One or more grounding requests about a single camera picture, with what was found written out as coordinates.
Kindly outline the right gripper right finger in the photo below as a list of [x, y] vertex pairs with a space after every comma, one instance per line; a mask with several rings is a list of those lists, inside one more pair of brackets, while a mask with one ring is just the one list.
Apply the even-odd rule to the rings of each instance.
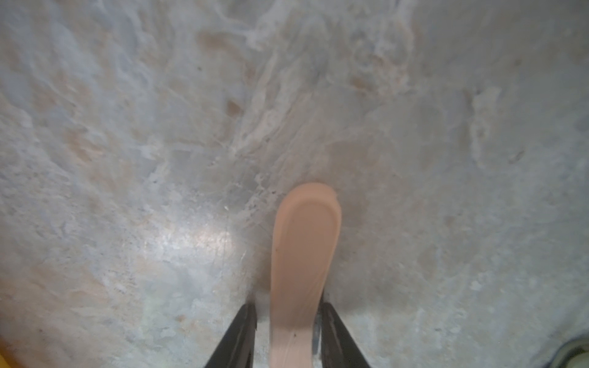
[[322, 301], [318, 311], [321, 316], [322, 366], [324, 368], [370, 368], [334, 306]]

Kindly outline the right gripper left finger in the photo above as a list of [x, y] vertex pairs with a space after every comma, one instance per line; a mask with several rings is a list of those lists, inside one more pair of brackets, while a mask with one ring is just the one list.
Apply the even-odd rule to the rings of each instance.
[[252, 368], [257, 329], [256, 306], [242, 305], [205, 368]]

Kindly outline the pink knife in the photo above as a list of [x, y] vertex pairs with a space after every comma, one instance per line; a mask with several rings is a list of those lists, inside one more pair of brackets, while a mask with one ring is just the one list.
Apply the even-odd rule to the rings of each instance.
[[295, 187], [276, 214], [271, 248], [270, 367], [311, 367], [314, 321], [341, 231], [336, 192]]

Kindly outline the white plastic storage box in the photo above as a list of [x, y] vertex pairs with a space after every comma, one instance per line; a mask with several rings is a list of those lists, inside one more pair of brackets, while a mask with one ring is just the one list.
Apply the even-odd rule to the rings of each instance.
[[589, 368], [589, 339], [572, 340], [559, 348], [549, 368]]

